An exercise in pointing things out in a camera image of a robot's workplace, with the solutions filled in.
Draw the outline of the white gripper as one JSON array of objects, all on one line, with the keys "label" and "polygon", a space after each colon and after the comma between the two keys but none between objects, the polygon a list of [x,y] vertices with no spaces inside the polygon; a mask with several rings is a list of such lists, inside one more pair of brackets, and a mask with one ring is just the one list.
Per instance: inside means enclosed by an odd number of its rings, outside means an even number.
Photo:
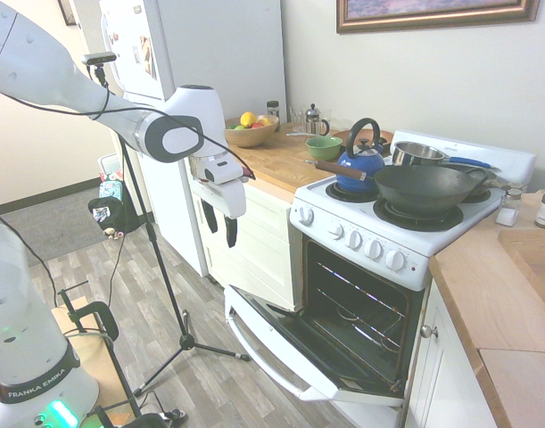
[{"label": "white gripper", "polygon": [[233,248],[237,239],[237,218],[246,212],[244,171],[230,153],[190,157],[191,188],[202,199],[202,211],[212,233],[218,232],[214,208],[225,214],[226,239]]}]

